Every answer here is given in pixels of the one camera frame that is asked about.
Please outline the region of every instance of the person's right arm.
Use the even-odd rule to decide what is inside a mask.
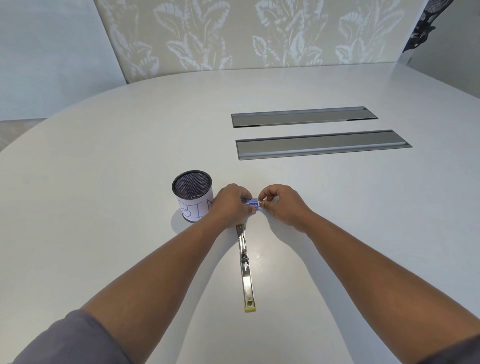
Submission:
[[[480,333],[480,320],[471,312],[311,211],[291,187],[270,185],[258,197],[275,218],[308,235],[362,316],[402,363],[417,363]]]

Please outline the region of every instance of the person's left arm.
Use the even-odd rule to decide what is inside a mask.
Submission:
[[[226,228],[255,213],[240,198],[244,187],[229,184],[208,214],[137,263],[89,300],[89,312],[112,335],[134,364],[142,364],[177,313],[195,273]]]

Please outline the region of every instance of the person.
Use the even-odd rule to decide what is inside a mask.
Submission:
[[[236,184],[222,188],[205,217],[52,324],[13,364],[145,363],[216,238],[255,213],[242,197],[252,195]],[[310,210],[291,187],[270,185],[259,200],[276,219],[307,234],[402,363],[480,363],[480,320],[460,304]]]

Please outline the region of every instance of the gray sleeve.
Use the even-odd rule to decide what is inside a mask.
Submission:
[[[54,322],[12,364],[132,364],[109,332],[89,313],[70,312]]]
[[[423,359],[418,364],[478,364],[480,363],[480,335],[458,342]]]

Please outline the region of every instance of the human arm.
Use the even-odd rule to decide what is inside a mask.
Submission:
[[[255,213],[241,197],[252,195],[229,184],[220,190],[208,214],[89,300],[89,312],[134,364],[142,364],[177,313],[201,262],[226,228]]]
[[[304,232],[377,335],[405,364],[480,333],[480,320],[450,297],[311,211],[289,186],[271,185],[261,207]]]

